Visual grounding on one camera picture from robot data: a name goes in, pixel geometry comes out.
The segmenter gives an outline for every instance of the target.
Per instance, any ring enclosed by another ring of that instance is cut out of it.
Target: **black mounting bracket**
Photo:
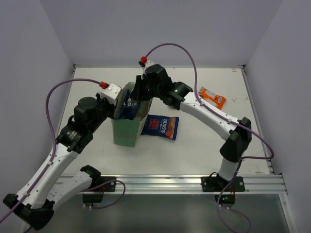
[[[226,184],[219,183],[218,176],[201,177],[201,186],[203,192],[221,192]],[[242,176],[237,176],[231,186],[226,189],[227,192],[245,192],[244,180]]]
[[[116,177],[115,176],[101,176],[97,179],[96,181],[96,185],[93,185],[93,187],[98,186],[101,183],[105,183],[107,181],[112,181],[115,180]],[[116,189],[116,183],[115,182],[110,182],[108,184],[104,185],[104,193],[105,192],[114,192]],[[94,190],[93,192],[98,192],[95,194],[86,194],[84,193],[82,195],[82,202],[85,205],[92,205],[93,203],[101,203],[103,201],[103,194],[102,194],[102,189],[98,188],[96,190]]]

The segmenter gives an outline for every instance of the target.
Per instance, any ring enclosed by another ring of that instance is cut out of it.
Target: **red connector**
[[[106,89],[107,87],[109,87],[108,83],[105,82],[101,82],[101,84],[99,85],[102,89]]]
[[[146,57],[141,57],[140,61],[141,61],[141,63],[145,64],[147,62],[147,58]]]

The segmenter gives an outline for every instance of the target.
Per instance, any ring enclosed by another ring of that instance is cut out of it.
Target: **blue snack bag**
[[[133,120],[140,108],[140,102],[130,98],[130,91],[126,91],[123,104],[117,119]]]
[[[176,140],[179,117],[148,115],[141,135],[153,135]]]

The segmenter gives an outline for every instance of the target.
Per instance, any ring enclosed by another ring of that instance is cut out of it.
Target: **burts chips bag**
[[[153,135],[176,140],[179,117],[148,115],[141,135]]]

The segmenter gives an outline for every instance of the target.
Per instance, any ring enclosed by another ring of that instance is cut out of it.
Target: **cable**
[[[54,87],[52,87],[52,89],[49,91],[48,95],[47,95],[47,98],[46,98],[46,101],[45,101],[45,112],[46,112],[46,115],[47,115],[47,119],[48,119],[48,124],[49,124],[49,128],[50,128],[50,131],[51,131],[51,135],[52,135],[52,139],[53,139],[53,149],[52,149],[52,155],[51,155],[51,158],[50,158],[50,161],[52,162],[54,157],[55,157],[55,153],[56,153],[56,139],[55,139],[55,132],[54,132],[54,129],[53,129],[53,125],[52,125],[52,122],[51,122],[51,117],[50,117],[50,113],[49,113],[49,101],[50,101],[50,97],[51,97],[51,94],[52,92],[58,88],[60,85],[63,85],[65,83],[70,83],[70,82],[75,82],[75,81],[85,81],[85,82],[92,82],[92,83],[96,83],[98,85],[101,85],[101,83],[99,81],[96,81],[96,80],[92,80],[92,79],[71,79],[71,80],[67,80],[67,81],[63,81],[63,82],[60,82],[58,84],[56,84]],[[40,181],[40,179],[43,177],[43,175],[45,174],[45,172],[47,171],[47,169],[49,168],[49,164],[47,164],[42,172],[38,175],[38,177],[36,178],[36,180],[33,182],[33,184],[29,187],[29,189],[27,190],[27,194],[29,194],[33,188],[37,185],[37,183]],[[12,209],[7,212],[1,219],[0,219],[0,224],[19,206],[19,204],[21,204],[27,197],[27,194],[25,196],[23,196],[16,204],[15,206],[12,207]]]
[[[182,47],[181,45],[175,44],[175,43],[163,43],[163,44],[160,44],[160,45],[158,45],[158,46],[155,46],[153,49],[151,49],[151,50],[147,53],[146,58],[147,58],[154,50],[156,50],[157,48],[160,48],[160,47],[166,46],[166,45],[172,45],[172,46],[176,46],[176,47],[181,48],[181,49],[188,55],[188,57],[190,58],[191,63],[192,63],[192,65],[193,65],[193,69],[194,69],[194,94],[195,94],[195,97],[196,97],[196,99],[198,100],[198,102],[199,102],[205,109],[207,109],[208,111],[210,111],[211,113],[213,113],[215,116],[219,117],[220,119],[222,119],[222,120],[224,120],[224,121],[226,121],[226,122],[228,122],[228,123],[230,123],[230,124],[236,125],[237,127],[240,127],[240,128],[242,128],[242,129],[244,129],[244,130],[250,132],[251,134],[253,134],[254,136],[256,136],[260,141],[262,141],[262,142],[267,146],[267,148],[269,148],[269,150],[270,150],[271,155],[270,155],[269,157],[258,157],[258,156],[244,156],[244,157],[242,157],[242,158],[240,159],[240,161],[239,161],[239,165],[238,165],[237,171],[235,172],[233,178],[229,181],[229,183],[226,185],[226,187],[223,188],[223,190],[220,192],[220,194],[219,194],[219,196],[218,196],[218,199],[217,199],[217,212],[218,212],[219,218],[221,219],[221,221],[223,222],[223,224],[224,224],[229,230],[231,230],[231,231],[234,232],[234,233],[239,233],[239,232],[235,231],[233,228],[231,228],[231,227],[225,222],[225,220],[223,219],[223,217],[222,217],[222,215],[221,215],[221,213],[220,213],[220,211],[219,211],[220,198],[221,198],[223,192],[232,184],[232,182],[233,182],[234,179],[236,178],[236,176],[237,176],[237,174],[238,174],[238,170],[239,170],[239,168],[240,168],[240,166],[241,166],[241,164],[242,164],[243,159],[262,159],[262,160],[270,160],[270,159],[273,159],[273,158],[274,158],[274,151],[273,151],[273,149],[271,148],[271,146],[269,145],[269,143],[268,143],[264,138],[262,138],[258,133],[256,133],[256,132],[254,132],[253,130],[251,130],[251,129],[249,129],[249,128],[247,128],[247,127],[245,127],[245,126],[239,124],[238,122],[231,121],[231,120],[227,119],[226,117],[224,117],[224,116],[218,114],[217,112],[215,112],[213,109],[211,109],[210,107],[208,107],[207,105],[205,105],[205,104],[200,100],[199,94],[198,94],[198,92],[197,92],[198,75],[197,75],[196,65],[195,65],[195,63],[194,63],[193,57],[191,56],[191,54],[190,54],[184,47]],[[238,211],[238,210],[231,209],[231,208],[230,208],[230,210],[233,211],[233,212],[236,212],[236,213],[238,213],[238,214],[241,214],[242,216],[244,216],[244,217],[246,218],[246,220],[247,220],[248,223],[249,223],[249,227],[248,227],[247,231],[245,231],[244,233],[250,232],[250,230],[251,230],[251,228],[252,228],[250,219],[249,219],[245,214],[243,214],[242,212],[240,212],[240,211]]]
[[[96,190],[96,189],[98,189],[98,188],[100,188],[100,187],[103,187],[104,185],[106,185],[106,184],[108,184],[108,183],[111,183],[111,182],[115,182],[115,183],[119,182],[119,183],[121,183],[121,184],[123,185],[124,189],[123,189],[123,193],[122,193],[121,197],[119,197],[116,201],[114,201],[113,203],[111,203],[111,204],[109,204],[109,205],[105,205],[105,206],[89,206],[89,207],[91,207],[92,209],[104,209],[104,208],[108,208],[108,207],[110,207],[110,206],[116,204],[117,202],[119,202],[119,201],[123,198],[124,193],[125,193],[125,189],[126,189],[126,188],[125,188],[125,183],[123,183],[122,181],[119,181],[119,180],[107,181],[107,182],[105,182],[105,183],[100,184],[99,186],[96,186],[96,187],[94,187],[94,188],[85,189],[85,190],[83,190],[83,191],[81,191],[81,192],[93,191],[93,190]]]
[[[30,226],[27,230],[24,231],[24,233],[28,233],[33,227]]]

